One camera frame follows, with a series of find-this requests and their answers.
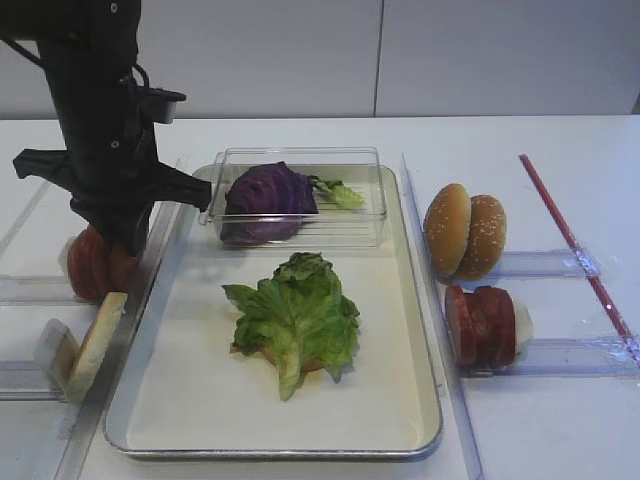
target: sesame seed bun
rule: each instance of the sesame seed bun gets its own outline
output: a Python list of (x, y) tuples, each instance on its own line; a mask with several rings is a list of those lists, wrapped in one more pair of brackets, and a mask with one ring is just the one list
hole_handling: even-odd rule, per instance
[(450, 277), (467, 250), (471, 200), (459, 183), (451, 183), (435, 196), (423, 222), (424, 236), (436, 273)]
[(498, 263), (507, 236), (507, 215), (502, 204), (491, 195), (471, 197), (471, 226), (466, 252), (454, 276), (477, 281)]

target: red stick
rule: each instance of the red stick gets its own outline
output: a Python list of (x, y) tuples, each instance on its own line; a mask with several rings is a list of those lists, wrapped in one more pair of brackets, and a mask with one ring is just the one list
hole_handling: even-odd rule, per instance
[[(551, 195), (549, 194), (544, 184), (542, 183), (542, 180), (536, 173), (536, 170), (533, 168), (533, 165), (531, 164), (529, 157), (527, 157), (524, 154), (520, 155), (520, 161), (522, 162), (524, 169), (529, 174), (529, 177), (531, 178), (531, 181), (536, 187), (536, 190), (538, 190), (538, 193), (540, 194), (542, 201), (547, 206), (547, 209), (549, 210), (551, 217), (556, 222), (556, 225), (558, 225), (558, 228), (560, 229), (560, 233), (562, 233), (562, 236), (566, 240), (567, 245), (569, 245), (569, 248), (571, 248), (571, 250), (578, 253), (581, 250), (580, 245), (578, 244), (576, 238), (571, 232), (569, 225), (560, 214), (560, 210), (558, 210), (558, 207), (556, 206), (553, 199), (551, 198)], [(611, 319), (611, 323), (613, 324), (614, 328), (618, 332), (618, 335), (620, 335), (624, 339), (625, 343), (627, 344), (627, 348), (629, 349), (633, 358), (636, 360), (636, 363), (639, 363), (639, 366), (640, 366), (640, 352), (638, 351), (637, 342), (633, 334), (631, 333), (631, 330), (629, 330), (629, 327), (627, 326), (625, 321), (622, 319), (622, 315), (620, 315), (620, 312), (618, 311), (615, 304), (613, 303), (613, 300), (611, 299), (611, 296), (607, 292), (607, 289), (602, 284), (600, 277), (588, 275), (587, 279), (589, 280), (589, 283), (591, 284), (593, 291), (598, 297), (598, 300), (600, 300), (602, 307), (604, 308), (605, 312), (607, 312), (607, 315)]]

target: metal tray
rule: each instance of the metal tray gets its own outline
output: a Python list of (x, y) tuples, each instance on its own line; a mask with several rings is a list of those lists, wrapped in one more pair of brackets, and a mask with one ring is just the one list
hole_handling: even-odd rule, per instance
[[(211, 178), (211, 168), (196, 176)], [(156, 460), (401, 461), (435, 451), (440, 400), (398, 185), (386, 168), (383, 184), (389, 216), (379, 246), (318, 249), (361, 311), (353, 371), (338, 384), (309, 374), (287, 402), (263, 358), (229, 354), (238, 313), (220, 286), (255, 284), (292, 251), (225, 249), (181, 207), (104, 417), (107, 442)]]

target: lettuce leaf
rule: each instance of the lettuce leaf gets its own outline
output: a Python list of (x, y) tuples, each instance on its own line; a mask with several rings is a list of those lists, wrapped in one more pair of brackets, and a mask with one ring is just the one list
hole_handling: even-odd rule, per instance
[(353, 362), (360, 315), (342, 293), (333, 265), (321, 254), (294, 253), (257, 288), (223, 285), (227, 298), (244, 314), (236, 323), (234, 350), (271, 353), (278, 371), (281, 400), (300, 385), (302, 368), (319, 360), (339, 381)]
[(309, 180), (314, 188), (342, 208), (357, 209), (364, 205), (364, 197), (347, 187), (342, 180), (321, 180), (315, 175), (310, 175)]

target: tray rim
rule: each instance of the tray rim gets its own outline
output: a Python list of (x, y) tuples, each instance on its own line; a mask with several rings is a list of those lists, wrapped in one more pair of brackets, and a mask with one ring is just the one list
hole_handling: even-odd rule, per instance
[[(212, 169), (214, 164), (208, 164), (200, 167), (194, 172), (196, 178), (206, 178), (203, 173), (209, 169)], [(419, 288), (417, 283), (417, 272), (414, 266), (414, 254), (411, 251), (411, 245), (409, 242), (409, 232), (407, 231), (408, 223), (405, 218), (405, 213), (402, 208), (402, 193), (400, 191), (400, 184), (398, 183), (398, 176), (393, 169), (380, 164), (380, 171), (384, 170), (393, 179), (393, 196), (398, 202), (398, 221), (402, 225), (401, 242), (403, 248), (406, 249), (408, 255), (409, 272), (411, 277), (411, 291), (416, 296), (416, 306), (419, 315), (420, 328), (422, 330), (421, 342), (424, 342), (425, 351), (429, 358), (429, 371), (431, 373), (431, 383), (433, 391), (435, 392), (437, 411), (438, 411), (438, 427), (433, 438), (425, 442), (423, 445), (410, 448), (410, 449), (386, 449), (386, 450), (373, 450), (373, 449), (360, 449), (360, 450), (346, 450), (346, 449), (138, 449), (129, 448), (118, 444), (109, 434), (107, 428), (107, 419), (122, 374), (124, 373), (131, 349), (133, 346), (134, 338), (129, 343), (129, 348), (126, 356), (122, 359), (117, 378), (114, 379), (113, 388), (110, 391), (108, 401), (106, 403), (104, 414), (101, 420), (101, 430), (107, 444), (113, 448), (116, 452), (123, 454), (131, 459), (139, 461), (269, 461), (269, 462), (304, 462), (304, 461), (333, 461), (333, 462), (407, 462), (422, 460), (432, 453), (434, 453), (440, 446), (442, 437), (444, 434), (444, 415), (442, 411), (442, 402), (438, 395), (437, 376), (434, 370), (434, 363), (432, 361), (433, 353), (429, 345), (429, 339), (425, 327), (424, 308), (419, 298)], [(387, 215), (388, 205), (385, 202)], [(192, 211), (189, 205), (180, 205), (178, 212), (175, 215), (171, 225), (168, 226), (169, 234), (167, 236), (166, 245), (168, 246), (171, 239), (175, 235), (175, 225), (189, 216), (189, 212), (192, 212), (192, 216), (195, 219), (196, 213)], [(144, 311), (140, 313), (140, 321), (142, 321)]]

